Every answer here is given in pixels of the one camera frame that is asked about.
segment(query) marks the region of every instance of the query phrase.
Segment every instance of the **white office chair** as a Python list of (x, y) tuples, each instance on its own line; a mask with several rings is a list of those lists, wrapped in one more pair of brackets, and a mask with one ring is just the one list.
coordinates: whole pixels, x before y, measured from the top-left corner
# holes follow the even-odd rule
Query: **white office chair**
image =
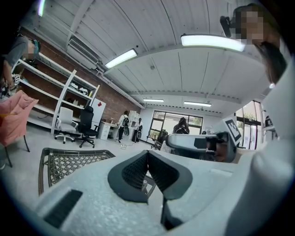
[(65, 132), (69, 133), (75, 133), (76, 127), (78, 126), (78, 123), (73, 121), (73, 111), (71, 109), (61, 107), (59, 112), (59, 117), (57, 118), (56, 127), (60, 129), (59, 135), (56, 135), (54, 138), (57, 139), (59, 137), (64, 138), (64, 144), (65, 139), (69, 138), (72, 142), (75, 141), (74, 138), (72, 138), (69, 134), (66, 134)]

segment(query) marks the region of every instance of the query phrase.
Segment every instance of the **white tabletop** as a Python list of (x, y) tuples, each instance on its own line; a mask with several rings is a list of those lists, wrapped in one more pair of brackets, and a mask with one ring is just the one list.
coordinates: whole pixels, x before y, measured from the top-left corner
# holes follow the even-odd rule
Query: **white tabletop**
[(116, 124), (111, 124), (111, 123), (108, 123), (108, 122), (105, 122), (105, 121), (102, 121), (102, 123), (107, 124), (107, 125), (109, 125), (109, 126), (111, 126), (111, 127), (116, 127), (116, 128), (119, 127), (119, 126), (117, 126)]

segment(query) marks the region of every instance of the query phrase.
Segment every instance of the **office chair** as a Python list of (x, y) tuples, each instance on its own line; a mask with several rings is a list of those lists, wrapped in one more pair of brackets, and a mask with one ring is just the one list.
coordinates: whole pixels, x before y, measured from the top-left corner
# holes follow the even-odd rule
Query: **office chair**
[(59, 112), (59, 117), (57, 118), (56, 127), (61, 131), (59, 135), (56, 135), (54, 139), (57, 139), (59, 137), (64, 138), (64, 144), (66, 138), (71, 139), (72, 142), (75, 141), (74, 138), (72, 138), (67, 132), (69, 133), (75, 133), (76, 127), (78, 126), (78, 123), (73, 121), (73, 111), (71, 109), (61, 107)]
[(92, 107), (86, 106), (85, 109), (81, 110), (81, 116), (80, 116), (81, 122), (78, 125), (78, 131), (82, 133), (82, 137), (75, 139), (75, 140), (83, 140), (83, 142), (79, 146), (80, 148), (85, 142), (89, 142), (91, 145), (93, 145), (92, 147), (94, 148), (94, 141), (93, 141), (93, 138), (90, 138), (90, 136), (97, 136), (98, 131), (91, 129), (92, 118), (93, 118)]
[(160, 150), (161, 147), (162, 147), (162, 144), (163, 142), (166, 140), (166, 137), (168, 136), (168, 132), (166, 130), (162, 130), (160, 133), (159, 133), (159, 136), (158, 136), (158, 139), (153, 139), (152, 137), (150, 136), (147, 136), (147, 140), (148, 138), (151, 138), (155, 144), (152, 144), (151, 145), (151, 148), (155, 148), (155, 150)]

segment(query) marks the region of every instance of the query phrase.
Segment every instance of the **ceiling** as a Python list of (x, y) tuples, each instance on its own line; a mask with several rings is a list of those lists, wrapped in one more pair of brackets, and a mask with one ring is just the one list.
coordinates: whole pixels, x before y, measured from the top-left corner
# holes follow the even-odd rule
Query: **ceiling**
[[(236, 53), (183, 47), (183, 34), (223, 35), (220, 16), (231, 16), (249, 0), (46, 0), (43, 17), (28, 13), (24, 26), (66, 52), (75, 36), (102, 62), (104, 76), (147, 107), (196, 109), (225, 116), (267, 88), (255, 47)], [(138, 56), (107, 70), (115, 57), (135, 49)], [(184, 105), (211, 103), (211, 107)]]

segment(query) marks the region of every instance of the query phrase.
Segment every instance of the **person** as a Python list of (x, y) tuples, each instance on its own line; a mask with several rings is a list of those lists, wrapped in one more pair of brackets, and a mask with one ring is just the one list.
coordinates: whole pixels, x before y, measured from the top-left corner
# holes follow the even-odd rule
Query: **person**
[(124, 127), (129, 125), (127, 114), (128, 111), (124, 111), (124, 114), (120, 117), (119, 122), (117, 123), (117, 126), (119, 126), (119, 138), (115, 141), (118, 141), (119, 143), (121, 143), (121, 139), (124, 133)]
[(139, 139), (137, 137), (137, 133), (138, 133), (138, 131), (141, 131), (141, 130), (142, 130), (142, 119), (139, 118), (138, 122), (136, 122), (135, 126), (134, 126), (134, 133), (133, 133), (133, 137), (132, 137), (132, 141), (134, 143), (139, 142)]
[(179, 123), (174, 126), (172, 133), (173, 134), (189, 134), (189, 127), (184, 117), (180, 118)]
[(37, 40), (31, 40), (24, 36), (18, 36), (10, 51), (2, 55), (3, 72), (1, 75), (1, 88), (7, 83), (9, 88), (14, 87), (12, 78), (12, 68), (18, 62), (19, 59), (33, 59), (35, 55), (40, 52), (41, 45)]
[(257, 48), (265, 64), (268, 80), (274, 86), (290, 60), (289, 51), (274, 17), (257, 4), (240, 6), (233, 12), (230, 28), (235, 29), (237, 37), (247, 40), (247, 43)]

